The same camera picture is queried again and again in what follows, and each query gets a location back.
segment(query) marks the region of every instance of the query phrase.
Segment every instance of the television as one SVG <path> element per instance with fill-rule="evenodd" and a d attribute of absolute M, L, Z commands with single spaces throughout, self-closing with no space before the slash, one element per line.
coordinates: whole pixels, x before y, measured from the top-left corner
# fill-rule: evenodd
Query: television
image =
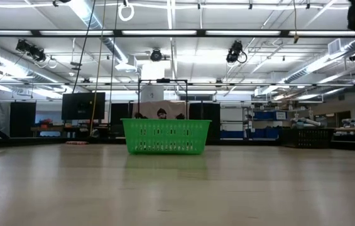
<path fill-rule="evenodd" d="M 104 119 L 104 92 L 96 94 L 94 119 Z M 62 120 L 84 120 L 92 118 L 95 93 L 63 94 Z"/>

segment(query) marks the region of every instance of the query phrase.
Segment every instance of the blue bin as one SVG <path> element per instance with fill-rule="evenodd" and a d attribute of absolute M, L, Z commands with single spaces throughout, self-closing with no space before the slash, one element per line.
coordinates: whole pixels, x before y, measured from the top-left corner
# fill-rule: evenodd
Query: blue bin
<path fill-rule="evenodd" d="M 279 129 L 277 128 L 266 128 L 265 137 L 271 139 L 277 139 L 279 137 Z"/>
<path fill-rule="evenodd" d="M 254 112 L 254 120 L 272 120 L 272 112 Z"/>
<path fill-rule="evenodd" d="M 265 138 L 265 129 L 255 129 L 251 132 L 251 129 L 246 129 L 247 138 Z"/>

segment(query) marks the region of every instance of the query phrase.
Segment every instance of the black curtain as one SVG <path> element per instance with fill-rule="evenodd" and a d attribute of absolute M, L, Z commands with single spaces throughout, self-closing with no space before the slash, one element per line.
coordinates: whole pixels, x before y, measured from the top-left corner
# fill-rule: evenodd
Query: black curtain
<path fill-rule="evenodd" d="M 211 120 L 208 129 L 208 140 L 221 138 L 221 105 L 213 103 L 190 104 L 189 119 Z"/>
<path fill-rule="evenodd" d="M 9 117 L 10 137 L 32 137 L 31 127 L 35 124 L 36 103 L 11 103 Z"/>
<path fill-rule="evenodd" d="M 121 119 L 129 119 L 131 118 L 133 112 L 132 104 L 112 104 L 111 109 L 111 132 L 117 133 L 120 135 L 124 134 L 123 122 Z"/>

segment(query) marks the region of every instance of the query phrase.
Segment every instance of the green plastic basket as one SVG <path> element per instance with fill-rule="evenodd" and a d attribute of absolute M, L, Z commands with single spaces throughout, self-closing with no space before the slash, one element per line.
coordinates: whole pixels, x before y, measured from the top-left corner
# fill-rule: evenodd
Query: green plastic basket
<path fill-rule="evenodd" d="M 201 154 L 209 120 L 121 119 L 130 154 Z"/>

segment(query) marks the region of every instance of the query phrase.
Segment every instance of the gray floor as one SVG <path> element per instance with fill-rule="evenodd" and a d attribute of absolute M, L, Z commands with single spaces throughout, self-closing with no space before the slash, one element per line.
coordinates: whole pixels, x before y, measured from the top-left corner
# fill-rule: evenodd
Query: gray floor
<path fill-rule="evenodd" d="M 208 146 L 0 149 L 0 225 L 355 225 L 355 152 Z"/>

